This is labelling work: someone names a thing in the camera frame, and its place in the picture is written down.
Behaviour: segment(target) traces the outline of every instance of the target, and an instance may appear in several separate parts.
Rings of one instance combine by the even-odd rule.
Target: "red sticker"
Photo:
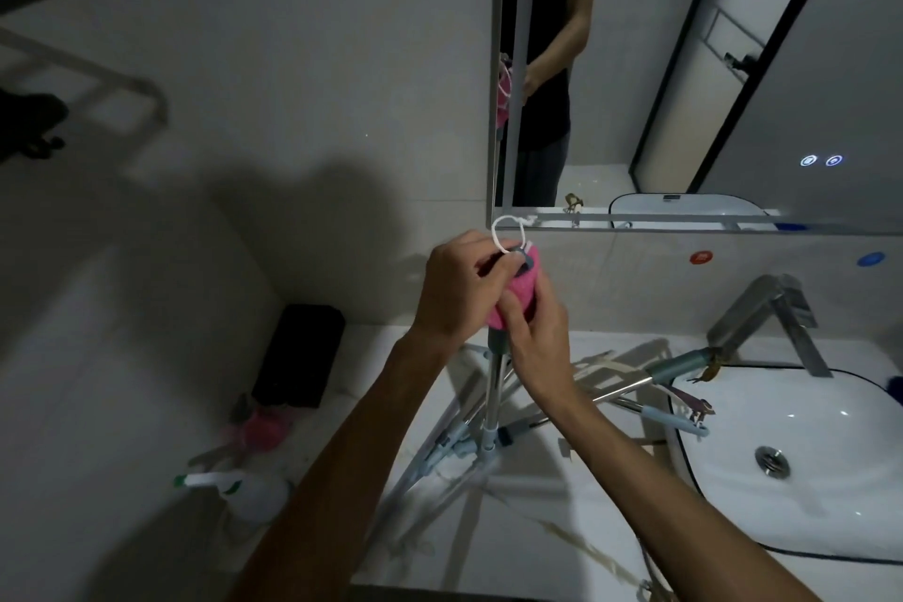
[[[711,261],[714,254],[710,250],[701,250],[698,253],[690,255],[690,264],[706,264]]]

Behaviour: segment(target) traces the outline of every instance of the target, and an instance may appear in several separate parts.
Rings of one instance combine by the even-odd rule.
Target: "sink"
[[[677,381],[716,414],[705,438],[668,430],[674,468],[771,551],[903,565],[903,406],[832,373],[739,366]]]

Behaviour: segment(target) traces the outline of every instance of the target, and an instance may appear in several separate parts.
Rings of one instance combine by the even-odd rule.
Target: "chrome faucet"
[[[807,372],[812,376],[831,377],[831,370],[807,331],[818,328],[816,318],[803,295],[802,285],[789,274],[765,274],[756,278],[709,329],[706,338],[718,363],[734,360],[739,346],[762,328],[772,314],[784,326]]]

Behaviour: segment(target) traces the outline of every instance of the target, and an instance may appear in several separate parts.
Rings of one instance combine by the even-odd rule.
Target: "white bottle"
[[[247,471],[213,471],[208,474],[184,474],[175,477],[176,487],[214,485],[229,504],[232,516],[249,525],[270,523],[288,502],[291,484],[277,475],[250,474]]]

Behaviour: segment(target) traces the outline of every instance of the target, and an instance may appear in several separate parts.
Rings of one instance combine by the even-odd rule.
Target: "dark pants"
[[[540,150],[517,153],[514,207],[554,207],[570,131]]]

